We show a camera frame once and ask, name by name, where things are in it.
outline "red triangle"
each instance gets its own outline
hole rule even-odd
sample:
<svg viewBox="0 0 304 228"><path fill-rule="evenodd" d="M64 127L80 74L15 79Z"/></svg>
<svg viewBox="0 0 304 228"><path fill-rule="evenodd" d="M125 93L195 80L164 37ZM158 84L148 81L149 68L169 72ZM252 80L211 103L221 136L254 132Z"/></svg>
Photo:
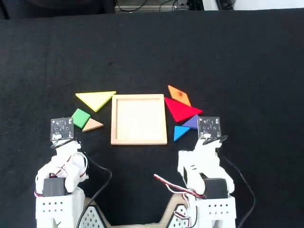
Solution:
<svg viewBox="0 0 304 228"><path fill-rule="evenodd" d="M190 107L181 102L173 101L170 98L165 97L165 102L175 120L175 122L179 122L185 119L188 119L196 114L203 113L203 110Z"/></svg>

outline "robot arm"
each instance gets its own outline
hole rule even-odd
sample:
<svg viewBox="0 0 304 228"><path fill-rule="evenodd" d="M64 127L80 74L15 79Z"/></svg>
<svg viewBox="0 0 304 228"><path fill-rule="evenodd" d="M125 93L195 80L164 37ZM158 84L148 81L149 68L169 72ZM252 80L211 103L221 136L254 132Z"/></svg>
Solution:
<svg viewBox="0 0 304 228"><path fill-rule="evenodd" d="M51 161L38 171L35 179L38 195L43 195L44 181L48 178L65 178L65 188L68 193L72 193L79 182L88 179L87 159L84 154L78 152L79 148L80 144L76 141L71 141L58 148L60 150L57 151L57 155L53 156Z"/></svg>
<svg viewBox="0 0 304 228"><path fill-rule="evenodd" d="M75 228L83 211L85 194L77 185L88 179L88 161L73 131L73 118L51 120L57 154L35 177L37 228Z"/></svg>
<svg viewBox="0 0 304 228"><path fill-rule="evenodd" d="M161 181L182 191L188 204L188 217L183 218L188 220L186 228L235 228L235 199L230 196L234 182L220 167L216 153L226 139L221 137L219 118L199 117L198 132L195 149L179 151L178 172L187 191L166 180Z"/></svg>

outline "green square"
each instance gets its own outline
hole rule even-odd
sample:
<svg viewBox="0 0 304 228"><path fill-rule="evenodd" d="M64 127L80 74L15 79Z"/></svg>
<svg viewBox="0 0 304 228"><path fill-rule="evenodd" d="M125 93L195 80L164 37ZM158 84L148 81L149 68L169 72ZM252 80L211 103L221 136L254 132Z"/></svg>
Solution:
<svg viewBox="0 0 304 228"><path fill-rule="evenodd" d="M77 109L74 114L72 115L73 117L73 123L77 126L83 129L85 126L86 122L90 119L91 115L86 113L85 111L82 111L81 109Z"/></svg>

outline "purple triangle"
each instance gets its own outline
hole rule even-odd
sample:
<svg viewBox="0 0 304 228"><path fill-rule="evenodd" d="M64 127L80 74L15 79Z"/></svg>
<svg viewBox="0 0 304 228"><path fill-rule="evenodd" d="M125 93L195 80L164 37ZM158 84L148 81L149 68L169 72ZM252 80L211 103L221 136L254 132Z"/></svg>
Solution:
<svg viewBox="0 0 304 228"><path fill-rule="evenodd" d="M189 119L186 123L184 123L182 126L197 129L198 128L198 117L199 117L199 115L195 115L194 117Z"/></svg>

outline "blue tangram piece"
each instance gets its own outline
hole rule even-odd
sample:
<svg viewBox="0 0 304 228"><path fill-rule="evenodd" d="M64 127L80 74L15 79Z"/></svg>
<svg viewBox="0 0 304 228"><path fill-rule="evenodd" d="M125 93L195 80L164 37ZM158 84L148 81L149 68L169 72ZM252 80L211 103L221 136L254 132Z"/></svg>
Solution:
<svg viewBox="0 0 304 228"><path fill-rule="evenodd" d="M197 129L198 128L198 117L199 117L199 115L195 115L194 117L189 119L186 123L184 123L182 126Z"/></svg>
<svg viewBox="0 0 304 228"><path fill-rule="evenodd" d="M175 126L174 127L174 141L176 141L177 139L179 139L189 129L190 129L189 127Z"/></svg>

